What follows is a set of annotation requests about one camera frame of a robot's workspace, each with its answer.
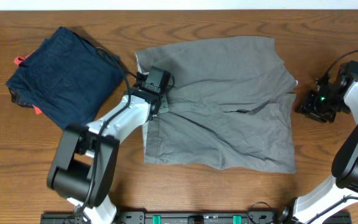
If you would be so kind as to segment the grey shorts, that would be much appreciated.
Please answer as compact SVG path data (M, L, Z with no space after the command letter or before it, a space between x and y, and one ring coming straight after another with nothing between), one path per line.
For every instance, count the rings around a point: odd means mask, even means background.
M163 45L135 54L138 70L170 72L167 109L143 127L147 164L296 172L291 109L296 80L270 37Z

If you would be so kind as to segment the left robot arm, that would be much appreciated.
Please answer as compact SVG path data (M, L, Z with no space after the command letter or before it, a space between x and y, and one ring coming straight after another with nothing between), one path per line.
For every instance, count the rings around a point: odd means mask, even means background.
M137 73L121 102L102 118L63 131L47 176L47 186L74 205L71 214L43 214L41 223L113 223L117 208L109 198L120 143L159 111L174 86L173 75L157 67Z

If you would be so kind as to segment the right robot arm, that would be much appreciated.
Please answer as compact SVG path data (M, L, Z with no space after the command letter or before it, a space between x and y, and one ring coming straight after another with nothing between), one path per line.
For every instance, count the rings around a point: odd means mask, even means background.
M317 79L297 112L322 123L335 120L338 112L352 114L356 126L338 150L331 175L310 193L296 198L283 212L281 223L324 223L335 213L358 203L358 62L339 67L335 82Z

